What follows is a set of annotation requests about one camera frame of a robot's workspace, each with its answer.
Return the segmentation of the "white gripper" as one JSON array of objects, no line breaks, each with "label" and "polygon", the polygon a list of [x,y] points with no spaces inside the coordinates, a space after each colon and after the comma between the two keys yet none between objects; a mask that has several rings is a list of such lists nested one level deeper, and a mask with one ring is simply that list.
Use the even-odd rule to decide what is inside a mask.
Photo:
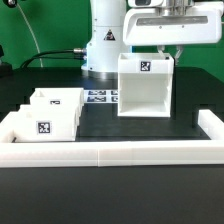
[{"label": "white gripper", "polygon": [[177,45],[178,64],[184,47],[217,43],[222,36],[222,1],[128,0],[123,41],[126,45],[157,46],[164,59],[164,46]]}]

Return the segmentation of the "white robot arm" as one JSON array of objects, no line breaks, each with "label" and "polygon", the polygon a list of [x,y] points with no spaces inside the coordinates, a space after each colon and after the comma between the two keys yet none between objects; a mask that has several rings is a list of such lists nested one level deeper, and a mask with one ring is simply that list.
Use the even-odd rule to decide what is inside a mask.
[{"label": "white robot arm", "polygon": [[134,46],[216,43],[221,39],[224,0],[90,0],[92,37],[82,70],[100,78],[114,77],[118,56]]}]

